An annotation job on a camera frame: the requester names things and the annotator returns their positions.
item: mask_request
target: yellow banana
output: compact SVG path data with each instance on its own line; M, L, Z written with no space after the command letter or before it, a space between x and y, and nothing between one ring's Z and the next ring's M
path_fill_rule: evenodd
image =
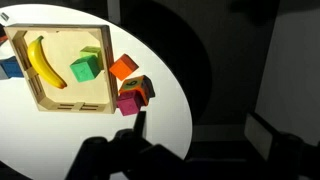
M43 36L39 36L28 46L28 57L34 70L49 84L57 88L63 89L67 87L65 81L52 69L49 65L42 49L41 40Z

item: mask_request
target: pink block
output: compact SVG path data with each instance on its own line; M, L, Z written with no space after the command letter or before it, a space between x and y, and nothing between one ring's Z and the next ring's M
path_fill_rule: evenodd
M117 106L123 116L137 114L142 106L142 97L136 90L123 92L117 99Z

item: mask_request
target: green cube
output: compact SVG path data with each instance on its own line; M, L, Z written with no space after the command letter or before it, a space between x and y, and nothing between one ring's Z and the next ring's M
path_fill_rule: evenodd
M78 82L93 80L100 72L97 63L98 58L94 55L85 56L70 65L70 68Z
M95 55L98 58L99 68L101 70L104 69L103 63L102 63L101 48L94 47L94 46L86 46L80 51L80 57L91 56L91 55Z

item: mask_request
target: round table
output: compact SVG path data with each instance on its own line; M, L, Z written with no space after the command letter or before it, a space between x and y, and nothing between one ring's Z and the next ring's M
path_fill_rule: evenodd
M156 97L147 107L146 139L180 158L188 152L192 119L186 96L169 68L146 45L120 27L77 10L40 4L0 8L8 21L31 24L104 24L110 27L114 59L128 54L139 65L130 77L147 75ZM64 179L82 142L93 136L112 140L132 128L136 115L39 112L24 78L0 81L0 161L32 179Z

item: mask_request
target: wooden box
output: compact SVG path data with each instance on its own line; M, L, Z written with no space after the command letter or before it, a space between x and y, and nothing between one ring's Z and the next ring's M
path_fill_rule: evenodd
M107 25L15 24L5 27L5 32L40 111L114 113L118 88L108 71L114 59ZM28 45L39 36L44 37L48 63L67 83L64 89L44 81L28 59ZM69 66L86 46L101 48L103 69L94 80L79 83Z

